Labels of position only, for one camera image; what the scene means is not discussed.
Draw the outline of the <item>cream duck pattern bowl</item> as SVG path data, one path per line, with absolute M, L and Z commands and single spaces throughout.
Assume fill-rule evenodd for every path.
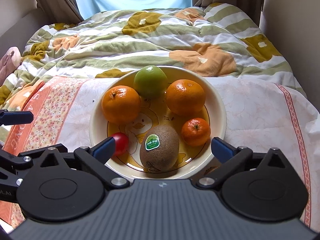
M 179 79 L 193 80 L 198 83 L 206 94 L 203 109 L 195 117 L 203 118 L 211 129 L 211 138 L 224 138 L 226 132 L 226 110 L 222 98 L 216 88 L 205 78 L 182 68 L 162 67 L 163 72 L 172 83 Z M 177 163 L 169 172 L 148 172 L 142 166 L 139 150 L 143 139 L 150 129 L 157 125 L 169 125 L 177 133 L 181 132 L 183 124 L 189 120 L 187 116 L 178 116 L 168 109 L 165 97 L 152 100 L 142 99 L 142 106 L 136 120 L 126 125 L 115 125 L 107 121 L 103 115 L 101 99 L 93 108 L 89 122 L 89 138 L 93 146 L 114 133 L 125 133 L 130 140 L 129 150 L 121 156 L 113 157 L 106 166 L 129 181 L 134 179 L 184 179 L 216 168 L 220 162 L 214 157 L 211 142 L 197 147 L 187 145 L 180 140 Z

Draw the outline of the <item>green apple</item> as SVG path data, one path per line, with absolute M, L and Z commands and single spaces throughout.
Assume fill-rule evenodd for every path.
M 161 68 L 146 66 L 136 73 L 133 88 L 143 98 L 153 99 L 164 94 L 167 84 L 168 78 Z

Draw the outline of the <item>large orange front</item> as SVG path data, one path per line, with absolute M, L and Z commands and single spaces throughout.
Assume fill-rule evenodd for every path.
M 133 88 L 115 86 L 103 95 L 101 109 L 107 121 L 124 125 L 136 119 L 140 105 L 140 96 Z

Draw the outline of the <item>kiwi with green sticker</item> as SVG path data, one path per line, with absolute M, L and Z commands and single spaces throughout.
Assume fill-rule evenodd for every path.
M 140 161 L 149 172 L 167 172 L 177 162 L 179 147 L 179 136 L 171 126 L 155 126 L 143 139 L 139 152 Z

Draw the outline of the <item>red cherry tomato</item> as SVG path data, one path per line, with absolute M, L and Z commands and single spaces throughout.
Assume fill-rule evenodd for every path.
M 121 132 L 114 133 L 111 137 L 115 140 L 116 144 L 114 156 L 123 155 L 129 147 L 129 137 Z

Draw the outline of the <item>left brown curtain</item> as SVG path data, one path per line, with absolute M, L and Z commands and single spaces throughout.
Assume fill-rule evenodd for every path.
M 36 0 L 53 23 L 78 24 L 84 19 L 80 15 L 76 0 Z

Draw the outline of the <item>floral striped duvet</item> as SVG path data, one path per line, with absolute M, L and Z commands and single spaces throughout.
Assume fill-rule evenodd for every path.
M 203 77 L 262 79 L 301 91 L 286 59 L 240 8 L 113 10 L 78 24 L 40 27 L 18 68 L 1 85 L 1 108 L 14 96 L 55 76 L 121 77 L 145 66 L 174 66 Z

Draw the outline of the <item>pink plush toy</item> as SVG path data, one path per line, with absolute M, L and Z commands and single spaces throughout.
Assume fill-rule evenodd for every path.
M 7 50 L 0 61 L 0 84 L 3 85 L 6 78 L 21 64 L 21 53 L 17 47 Z

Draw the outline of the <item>beige headboard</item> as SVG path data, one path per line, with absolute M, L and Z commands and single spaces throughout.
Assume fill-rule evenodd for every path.
M 17 47 L 23 53 L 28 40 L 50 20 L 42 9 L 37 8 L 16 22 L 1 36 L 0 57 L 4 56 L 11 47 Z

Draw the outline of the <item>large orange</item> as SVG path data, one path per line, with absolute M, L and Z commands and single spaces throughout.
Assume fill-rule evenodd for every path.
M 101 109 L 107 121 L 124 125 L 136 119 L 140 105 L 140 96 L 133 88 L 115 86 L 103 95 Z
M 180 116 L 189 116 L 203 109 L 206 94 L 195 81 L 180 79 L 169 85 L 165 100 L 168 108 Z

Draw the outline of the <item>small mandarin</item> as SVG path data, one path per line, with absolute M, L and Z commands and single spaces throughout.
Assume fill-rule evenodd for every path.
M 210 139 L 210 126 L 202 118 L 193 118 L 184 123 L 181 136 L 189 146 L 196 147 L 205 144 Z

